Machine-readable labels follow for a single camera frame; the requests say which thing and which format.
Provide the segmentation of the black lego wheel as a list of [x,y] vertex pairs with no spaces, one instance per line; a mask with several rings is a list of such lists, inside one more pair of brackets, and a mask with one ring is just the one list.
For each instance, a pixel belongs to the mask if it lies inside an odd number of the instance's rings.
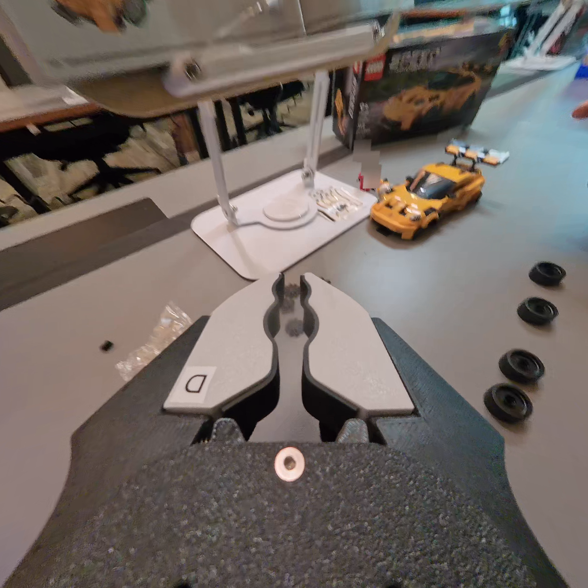
[[546,326],[558,317],[558,308],[544,298],[530,297],[523,300],[517,308],[518,317],[532,326]]
[[521,423],[533,414],[533,404],[518,386],[498,383],[489,387],[483,395],[488,412],[504,423]]
[[566,271],[558,264],[542,261],[537,262],[529,270],[529,279],[537,285],[546,288],[556,288],[566,277]]
[[509,380],[537,383],[545,375],[545,366],[538,356],[524,349],[511,349],[498,361],[501,373]]

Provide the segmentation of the white background book stand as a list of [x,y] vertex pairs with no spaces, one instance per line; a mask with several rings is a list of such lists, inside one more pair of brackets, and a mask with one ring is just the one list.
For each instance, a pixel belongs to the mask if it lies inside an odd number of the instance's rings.
[[541,26],[532,43],[522,55],[504,61],[501,72],[533,74],[568,68],[577,63],[573,55],[552,55],[549,50],[563,33],[570,32],[577,16],[584,9],[584,1],[559,1],[554,12]]

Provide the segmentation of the white metal book stand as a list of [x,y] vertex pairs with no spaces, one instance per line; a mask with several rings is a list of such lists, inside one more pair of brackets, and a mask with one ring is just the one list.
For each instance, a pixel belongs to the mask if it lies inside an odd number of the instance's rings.
[[[315,189],[343,187],[317,171],[329,72],[385,52],[400,19],[401,6],[388,16],[286,40],[44,58],[14,35],[1,11],[1,37],[35,84],[63,84],[113,113],[150,118],[197,107],[218,205],[196,215],[190,228],[239,276],[255,281],[283,272],[367,216],[362,200],[362,209],[347,220],[321,221],[311,197]],[[313,95],[301,170],[230,200],[214,102],[310,75]]]

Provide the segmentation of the black office chair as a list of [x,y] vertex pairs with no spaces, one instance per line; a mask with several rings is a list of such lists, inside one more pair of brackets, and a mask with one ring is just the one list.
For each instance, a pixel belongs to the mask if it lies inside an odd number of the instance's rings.
[[239,144],[304,126],[310,120],[312,82],[293,81],[229,101]]
[[57,162],[60,170],[77,162],[93,162],[97,173],[66,194],[73,202],[79,202],[79,193],[95,186],[97,194],[108,187],[120,188],[133,184],[133,175],[145,173],[161,174],[153,167],[111,166],[106,157],[120,150],[130,138],[134,126],[131,119],[113,114],[94,114],[79,119],[63,119],[44,125],[29,124],[1,133],[1,179],[17,190],[19,199],[37,214],[45,214],[49,205],[29,189],[7,162],[24,156],[34,155],[45,161]]

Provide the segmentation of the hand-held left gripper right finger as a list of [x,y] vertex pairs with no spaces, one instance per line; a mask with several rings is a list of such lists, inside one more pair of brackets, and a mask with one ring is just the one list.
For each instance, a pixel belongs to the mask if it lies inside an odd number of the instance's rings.
[[307,341],[301,393],[319,422],[320,438],[333,442],[345,422],[406,417],[416,407],[369,313],[321,277],[300,276]]

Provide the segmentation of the black rim inserts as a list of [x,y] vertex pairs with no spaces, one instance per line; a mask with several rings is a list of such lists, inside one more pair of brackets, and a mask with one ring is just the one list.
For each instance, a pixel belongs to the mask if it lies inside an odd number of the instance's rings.
[[282,328],[292,338],[304,333],[303,308],[300,301],[300,286],[298,283],[286,283],[283,299],[280,305]]

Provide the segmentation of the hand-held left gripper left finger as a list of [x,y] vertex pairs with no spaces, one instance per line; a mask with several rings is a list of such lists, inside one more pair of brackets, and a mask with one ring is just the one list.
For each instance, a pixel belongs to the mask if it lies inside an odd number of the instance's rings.
[[163,404],[166,413],[233,419],[245,440],[279,400],[276,334],[285,279],[272,273],[210,315]]

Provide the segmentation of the lego instruction booklet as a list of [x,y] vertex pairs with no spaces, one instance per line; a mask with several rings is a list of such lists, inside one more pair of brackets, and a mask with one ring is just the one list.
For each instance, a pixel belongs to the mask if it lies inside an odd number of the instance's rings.
[[1,1],[41,57],[286,40],[390,15],[403,1]]

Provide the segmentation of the lego sticker sheet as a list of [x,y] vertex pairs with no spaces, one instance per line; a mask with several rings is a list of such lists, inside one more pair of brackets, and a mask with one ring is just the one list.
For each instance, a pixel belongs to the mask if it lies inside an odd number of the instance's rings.
[[318,212],[331,222],[346,220],[362,209],[364,203],[351,192],[340,187],[315,189],[311,192]]

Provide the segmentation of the clear plastic parts bag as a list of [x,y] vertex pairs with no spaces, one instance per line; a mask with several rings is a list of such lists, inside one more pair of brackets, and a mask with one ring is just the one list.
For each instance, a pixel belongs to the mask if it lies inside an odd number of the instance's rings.
[[122,380],[125,383],[131,381],[192,324],[188,314],[175,303],[169,302],[159,315],[147,341],[116,364],[115,368]]

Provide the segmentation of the yellow lego car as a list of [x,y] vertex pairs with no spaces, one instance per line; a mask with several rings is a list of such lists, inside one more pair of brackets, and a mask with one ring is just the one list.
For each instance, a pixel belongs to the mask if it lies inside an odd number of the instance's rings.
[[450,163],[423,166],[403,184],[379,198],[370,211],[371,220],[403,240],[413,240],[449,212],[459,212],[476,204],[485,178],[479,165],[499,166],[510,157],[508,151],[487,149],[452,139],[445,147]]

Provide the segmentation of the lego set box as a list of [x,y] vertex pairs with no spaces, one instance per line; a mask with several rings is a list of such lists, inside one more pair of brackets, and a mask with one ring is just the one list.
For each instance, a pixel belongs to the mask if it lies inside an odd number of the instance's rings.
[[335,71],[334,135],[352,149],[356,140],[382,145],[470,125],[512,42],[503,26],[436,35]]

